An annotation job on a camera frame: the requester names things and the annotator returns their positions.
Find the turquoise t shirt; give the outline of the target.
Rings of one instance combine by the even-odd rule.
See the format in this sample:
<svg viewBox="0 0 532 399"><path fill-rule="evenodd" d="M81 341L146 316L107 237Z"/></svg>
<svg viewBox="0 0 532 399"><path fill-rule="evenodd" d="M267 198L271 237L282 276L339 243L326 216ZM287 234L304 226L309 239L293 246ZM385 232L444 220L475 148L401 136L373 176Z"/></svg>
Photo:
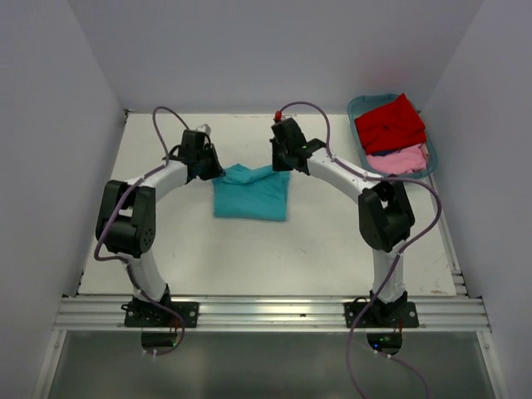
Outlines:
<svg viewBox="0 0 532 399"><path fill-rule="evenodd" d="M271 165L250 169L235 164L213 180L213 216L285 222L288 219L290 172Z"/></svg>

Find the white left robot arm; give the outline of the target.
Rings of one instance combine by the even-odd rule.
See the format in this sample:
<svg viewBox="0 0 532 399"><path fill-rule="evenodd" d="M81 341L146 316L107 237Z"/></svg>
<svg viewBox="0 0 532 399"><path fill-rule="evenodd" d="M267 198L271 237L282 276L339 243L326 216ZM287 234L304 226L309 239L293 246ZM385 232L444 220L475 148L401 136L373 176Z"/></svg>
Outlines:
<svg viewBox="0 0 532 399"><path fill-rule="evenodd" d="M168 284L160 275L151 247L156 238L156 206L193 180L213 180L224 169L210 127L184 130L181 142L165 153L163 164L133 180L106 183L96 222L94 258L124 264L133 286L125 306L127 325L183 326L171 305Z"/></svg>

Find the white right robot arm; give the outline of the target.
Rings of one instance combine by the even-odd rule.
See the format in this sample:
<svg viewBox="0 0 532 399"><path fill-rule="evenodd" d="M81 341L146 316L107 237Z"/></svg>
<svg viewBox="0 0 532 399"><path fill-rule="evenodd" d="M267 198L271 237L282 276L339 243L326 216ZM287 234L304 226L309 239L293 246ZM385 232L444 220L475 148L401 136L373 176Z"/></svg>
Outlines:
<svg viewBox="0 0 532 399"><path fill-rule="evenodd" d="M369 304L353 303L346 311L355 318L351 326L390 327L407 304L399 249L415 223L404 184L380 181L377 175L352 164L340 166L340 160L328 154L326 143L307 140L293 118L275 116L272 131L274 170L296 170L312 176L355 202L360 235L372 249L374 279Z"/></svg>

